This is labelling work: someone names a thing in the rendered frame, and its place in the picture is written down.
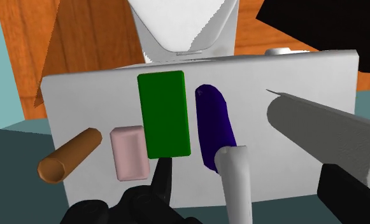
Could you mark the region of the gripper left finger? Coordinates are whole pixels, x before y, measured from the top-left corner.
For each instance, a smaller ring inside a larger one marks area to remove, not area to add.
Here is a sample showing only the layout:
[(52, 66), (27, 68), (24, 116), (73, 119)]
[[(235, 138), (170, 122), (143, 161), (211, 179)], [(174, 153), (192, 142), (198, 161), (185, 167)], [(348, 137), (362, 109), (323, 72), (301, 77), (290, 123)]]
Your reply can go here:
[(160, 158), (150, 185), (128, 188), (117, 205), (83, 200), (72, 205), (60, 224), (187, 224), (170, 207), (172, 159)]

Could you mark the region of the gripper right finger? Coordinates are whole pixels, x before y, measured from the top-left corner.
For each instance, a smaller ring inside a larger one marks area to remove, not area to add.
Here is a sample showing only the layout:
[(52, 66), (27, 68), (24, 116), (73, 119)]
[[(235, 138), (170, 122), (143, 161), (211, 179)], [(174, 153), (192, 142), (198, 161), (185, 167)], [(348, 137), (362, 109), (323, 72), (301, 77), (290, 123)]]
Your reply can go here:
[(323, 164), (318, 198), (342, 224), (370, 224), (370, 188), (336, 164)]

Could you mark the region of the pink soap bar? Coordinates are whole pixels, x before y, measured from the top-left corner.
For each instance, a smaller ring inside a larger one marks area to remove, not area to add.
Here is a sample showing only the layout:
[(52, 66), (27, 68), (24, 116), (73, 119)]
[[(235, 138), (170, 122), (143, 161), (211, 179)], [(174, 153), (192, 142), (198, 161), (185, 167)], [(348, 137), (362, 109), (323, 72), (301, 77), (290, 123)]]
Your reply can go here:
[(147, 179), (150, 174), (150, 163), (143, 126), (114, 128), (110, 132), (110, 140), (117, 179), (119, 181)]

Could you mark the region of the green rectangular box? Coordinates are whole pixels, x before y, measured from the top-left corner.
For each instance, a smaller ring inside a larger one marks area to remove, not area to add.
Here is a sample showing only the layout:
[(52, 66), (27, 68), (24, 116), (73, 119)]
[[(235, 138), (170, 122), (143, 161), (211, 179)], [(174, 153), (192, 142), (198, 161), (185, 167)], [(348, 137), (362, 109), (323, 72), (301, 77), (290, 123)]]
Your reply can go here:
[(191, 154), (183, 71), (137, 77), (148, 158)]

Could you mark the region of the white cylindrical tube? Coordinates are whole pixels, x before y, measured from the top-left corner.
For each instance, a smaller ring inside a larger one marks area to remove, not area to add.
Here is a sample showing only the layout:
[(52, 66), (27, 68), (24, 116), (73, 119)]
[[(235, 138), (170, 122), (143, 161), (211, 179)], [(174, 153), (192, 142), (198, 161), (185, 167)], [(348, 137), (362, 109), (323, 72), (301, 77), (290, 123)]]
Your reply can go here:
[(224, 146), (215, 155), (229, 224), (253, 224), (250, 165), (246, 146)]

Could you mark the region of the dark purple oblong object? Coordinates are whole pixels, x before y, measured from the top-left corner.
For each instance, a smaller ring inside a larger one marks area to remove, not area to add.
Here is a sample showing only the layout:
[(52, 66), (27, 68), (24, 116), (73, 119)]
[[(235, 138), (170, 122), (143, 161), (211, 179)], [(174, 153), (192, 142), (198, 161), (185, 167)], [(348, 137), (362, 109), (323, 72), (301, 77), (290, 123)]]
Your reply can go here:
[(203, 84), (195, 90), (197, 131), (203, 164), (218, 172), (215, 155), (224, 146), (237, 146), (227, 104), (213, 85)]

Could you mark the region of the brown cylinder tube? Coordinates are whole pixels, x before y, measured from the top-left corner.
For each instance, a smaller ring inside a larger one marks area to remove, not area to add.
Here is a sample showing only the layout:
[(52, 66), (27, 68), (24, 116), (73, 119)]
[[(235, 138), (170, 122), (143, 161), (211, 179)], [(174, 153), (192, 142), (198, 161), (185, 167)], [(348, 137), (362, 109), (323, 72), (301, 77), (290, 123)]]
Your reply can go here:
[(57, 184), (73, 172), (103, 140), (95, 128), (88, 128), (42, 159), (37, 167), (46, 183)]

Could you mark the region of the white toilet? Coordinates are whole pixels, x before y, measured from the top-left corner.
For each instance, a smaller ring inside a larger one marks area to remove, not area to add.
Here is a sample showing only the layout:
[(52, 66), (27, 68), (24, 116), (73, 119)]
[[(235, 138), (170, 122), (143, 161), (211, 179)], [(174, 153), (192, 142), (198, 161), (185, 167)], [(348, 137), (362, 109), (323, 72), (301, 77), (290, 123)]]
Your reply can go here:
[(43, 78), (41, 91), (55, 146), (98, 129), (101, 144), (64, 180), (69, 204), (101, 199), (115, 205), (133, 182), (116, 177), (109, 134), (140, 125), (137, 76), (181, 70), (189, 115), (191, 154), (173, 159), (173, 207), (222, 206), (220, 177), (204, 166), (197, 136), (195, 90), (210, 84), (223, 94), (236, 142), (250, 149), (252, 200), (314, 194), (321, 164), (274, 129), (267, 107), (286, 92), (348, 113), (355, 110), (359, 57), (353, 50), (241, 55), (220, 60), (140, 64)]

